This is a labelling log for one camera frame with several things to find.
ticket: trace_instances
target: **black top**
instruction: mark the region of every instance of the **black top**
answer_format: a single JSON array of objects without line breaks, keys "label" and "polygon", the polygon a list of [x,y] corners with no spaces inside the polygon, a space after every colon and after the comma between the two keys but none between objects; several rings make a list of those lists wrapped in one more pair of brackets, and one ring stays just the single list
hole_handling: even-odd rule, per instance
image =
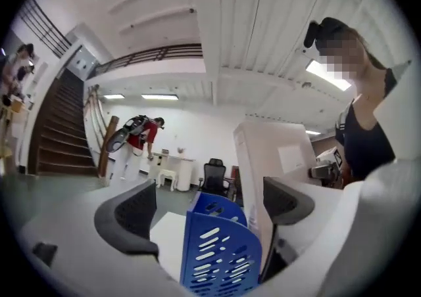
[{"label": "black top", "polygon": [[[388,69],[385,75],[385,97],[396,84],[393,72]],[[343,145],[351,174],[357,179],[365,179],[376,168],[395,159],[380,124],[377,123],[371,130],[363,129],[355,118],[353,105],[345,119],[345,129],[336,129],[336,139]]]}]

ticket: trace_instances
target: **dark hair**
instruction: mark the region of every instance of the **dark hair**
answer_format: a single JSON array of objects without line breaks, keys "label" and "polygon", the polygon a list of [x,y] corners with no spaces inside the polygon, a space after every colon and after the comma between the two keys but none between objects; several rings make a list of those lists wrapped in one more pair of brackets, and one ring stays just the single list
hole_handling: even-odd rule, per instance
[{"label": "dark hair", "polygon": [[372,53],[370,53],[367,43],[356,29],[350,28],[344,22],[329,16],[323,19],[320,24],[315,21],[312,21],[309,24],[309,28],[304,39],[304,46],[306,48],[310,48],[313,41],[315,41],[316,48],[318,49],[320,55],[323,55],[324,50],[328,46],[327,40],[335,37],[343,37],[346,33],[352,34],[361,42],[367,53],[368,59],[374,67],[378,69],[386,69],[386,67],[381,64],[381,62],[376,59]]},{"label": "dark hair", "polygon": [[162,117],[156,117],[153,120],[156,121],[156,122],[160,122],[161,126],[163,126],[165,124],[164,118],[162,118]]},{"label": "dark hair", "polygon": [[32,45],[31,43],[27,43],[26,45],[21,45],[21,46],[19,46],[19,48],[16,52],[20,53],[22,51],[27,51],[29,56],[32,57],[32,55],[34,53],[34,45]]},{"label": "dark hair", "polygon": [[358,33],[356,29],[347,28],[346,32],[353,34],[362,43],[362,46],[364,46],[364,49],[366,50],[368,59],[374,67],[376,67],[377,69],[386,69],[386,67],[383,64],[381,64],[381,62],[378,59],[376,59],[376,57],[372,53],[370,53],[370,51],[368,50],[367,42]]}]

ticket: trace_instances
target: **gray floor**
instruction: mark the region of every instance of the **gray floor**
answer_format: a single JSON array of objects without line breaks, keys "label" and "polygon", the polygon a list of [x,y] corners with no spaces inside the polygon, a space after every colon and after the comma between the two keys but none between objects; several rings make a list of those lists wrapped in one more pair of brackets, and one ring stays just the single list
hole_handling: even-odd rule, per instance
[{"label": "gray floor", "polygon": [[[137,180],[146,180],[139,175]],[[102,188],[98,178],[83,176],[31,176],[10,175],[3,178],[1,186],[2,207],[9,217],[11,227],[18,231],[36,214],[48,210],[78,194]],[[196,190],[188,192],[170,191],[170,183],[157,189],[157,212],[153,227],[167,212],[185,215]]]}]

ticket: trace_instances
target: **wooden stair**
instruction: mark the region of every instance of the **wooden stair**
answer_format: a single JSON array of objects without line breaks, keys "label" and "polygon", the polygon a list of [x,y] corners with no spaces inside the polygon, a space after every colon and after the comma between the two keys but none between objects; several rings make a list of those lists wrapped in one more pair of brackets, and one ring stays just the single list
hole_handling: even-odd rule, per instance
[{"label": "wooden stair", "polygon": [[36,120],[29,174],[98,176],[84,127],[84,83],[69,70],[56,79]]}]

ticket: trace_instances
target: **golf bag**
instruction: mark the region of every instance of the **golf bag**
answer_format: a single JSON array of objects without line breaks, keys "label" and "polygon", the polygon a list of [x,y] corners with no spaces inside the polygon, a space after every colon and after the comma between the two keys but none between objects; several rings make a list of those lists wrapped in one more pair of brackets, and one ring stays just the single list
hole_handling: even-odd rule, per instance
[{"label": "golf bag", "polygon": [[145,131],[145,124],[150,121],[152,120],[144,115],[130,118],[123,127],[114,132],[107,141],[107,145],[105,146],[107,152],[116,152],[126,143],[130,135],[139,136],[139,140],[141,141],[141,133]]}]

